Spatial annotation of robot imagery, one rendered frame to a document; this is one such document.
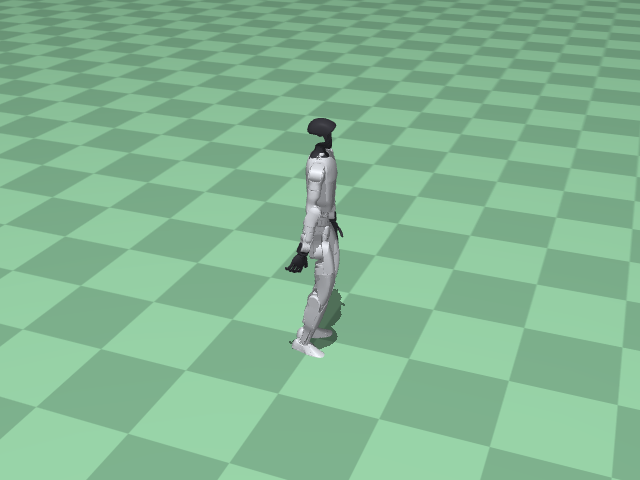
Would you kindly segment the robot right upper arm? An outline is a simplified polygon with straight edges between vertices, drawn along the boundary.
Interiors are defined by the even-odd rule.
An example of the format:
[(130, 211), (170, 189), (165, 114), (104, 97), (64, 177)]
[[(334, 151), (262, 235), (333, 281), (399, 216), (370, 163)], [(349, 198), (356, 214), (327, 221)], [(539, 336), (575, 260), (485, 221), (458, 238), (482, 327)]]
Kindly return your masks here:
[(316, 203), (320, 198), (322, 184), (325, 180), (324, 168), (325, 168), (324, 165), (314, 163), (308, 171), (308, 192), (307, 192), (307, 200), (306, 200), (306, 214), (311, 208), (317, 208), (320, 211), (320, 216), (322, 214), (321, 207)]

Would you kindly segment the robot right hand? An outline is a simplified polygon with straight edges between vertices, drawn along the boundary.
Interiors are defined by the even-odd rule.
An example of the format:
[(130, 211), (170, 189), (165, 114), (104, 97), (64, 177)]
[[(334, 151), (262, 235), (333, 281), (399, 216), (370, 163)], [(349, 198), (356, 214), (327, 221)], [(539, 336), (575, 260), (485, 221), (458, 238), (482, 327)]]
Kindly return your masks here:
[(300, 242), (299, 246), (297, 248), (297, 253), (298, 254), (293, 258), (292, 263), (289, 265), (289, 267), (288, 268), (285, 267), (285, 269), (288, 270), (289, 272), (293, 272), (293, 273), (298, 272), (298, 273), (300, 273), (302, 271), (304, 265), (305, 265), (304, 268), (308, 267), (307, 255), (308, 255), (309, 252), (308, 253), (300, 252), (301, 248), (302, 248), (302, 243)]

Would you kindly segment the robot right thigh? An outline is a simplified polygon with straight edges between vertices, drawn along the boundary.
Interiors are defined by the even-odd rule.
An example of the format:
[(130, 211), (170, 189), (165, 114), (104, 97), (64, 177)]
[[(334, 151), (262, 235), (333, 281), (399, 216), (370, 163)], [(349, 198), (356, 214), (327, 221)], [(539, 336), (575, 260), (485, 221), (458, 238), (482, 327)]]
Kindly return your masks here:
[(308, 297), (316, 295), (322, 308), (329, 300), (334, 287), (335, 265), (330, 243), (322, 239), (322, 234), (313, 237), (309, 256), (311, 259), (319, 259), (315, 262), (314, 272), (317, 290), (312, 291)]

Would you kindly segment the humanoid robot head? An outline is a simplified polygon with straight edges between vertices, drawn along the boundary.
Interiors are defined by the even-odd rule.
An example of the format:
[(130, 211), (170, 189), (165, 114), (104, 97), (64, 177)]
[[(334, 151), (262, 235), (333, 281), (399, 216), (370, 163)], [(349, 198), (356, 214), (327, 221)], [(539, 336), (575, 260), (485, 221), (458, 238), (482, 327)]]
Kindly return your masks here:
[[(310, 158), (316, 158), (319, 156), (319, 153), (325, 153), (324, 156), (320, 156), (321, 158), (328, 158), (329, 153), (326, 152), (326, 149), (331, 149), (332, 147), (332, 135), (331, 133), (335, 129), (336, 124), (326, 118), (316, 118), (312, 120), (308, 125), (308, 133), (317, 135), (319, 137), (324, 137), (325, 142), (317, 143), (315, 145), (315, 149), (311, 153)], [(319, 158), (319, 157), (317, 157)]]

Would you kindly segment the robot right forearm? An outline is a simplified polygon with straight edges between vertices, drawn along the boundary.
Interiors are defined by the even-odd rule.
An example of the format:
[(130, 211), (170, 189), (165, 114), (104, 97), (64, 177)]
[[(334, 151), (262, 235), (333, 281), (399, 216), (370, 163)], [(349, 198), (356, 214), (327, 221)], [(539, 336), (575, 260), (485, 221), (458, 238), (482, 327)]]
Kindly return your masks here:
[(320, 211), (317, 208), (309, 209), (305, 219), (303, 221), (303, 233), (301, 234), (302, 248), (300, 252), (308, 253), (310, 251), (311, 243), (314, 240), (315, 227), (317, 227), (317, 220), (320, 216)]

